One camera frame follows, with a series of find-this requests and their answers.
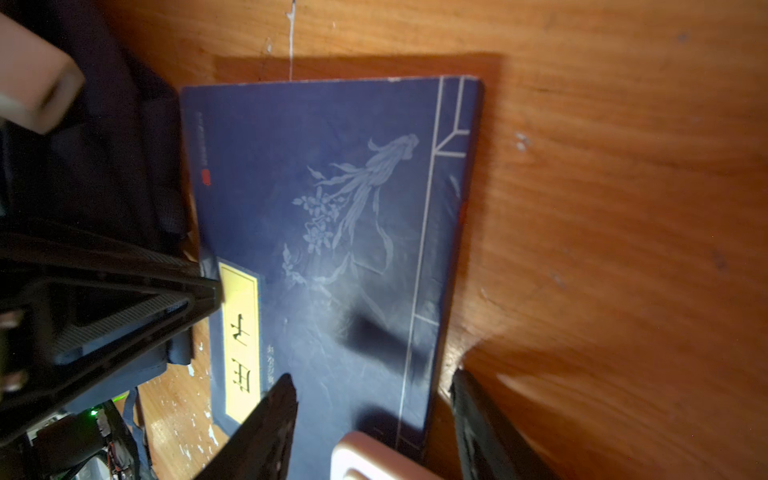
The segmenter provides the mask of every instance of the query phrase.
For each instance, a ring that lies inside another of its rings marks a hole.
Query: yellow label
[[[259,280],[219,262],[224,290],[224,379],[227,415],[243,423],[261,400]]]

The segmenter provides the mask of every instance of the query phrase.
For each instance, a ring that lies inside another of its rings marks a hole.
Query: blue book cover
[[[290,373],[289,478],[353,430],[421,458],[481,103],[470,77],[182,90],[214,421]]]

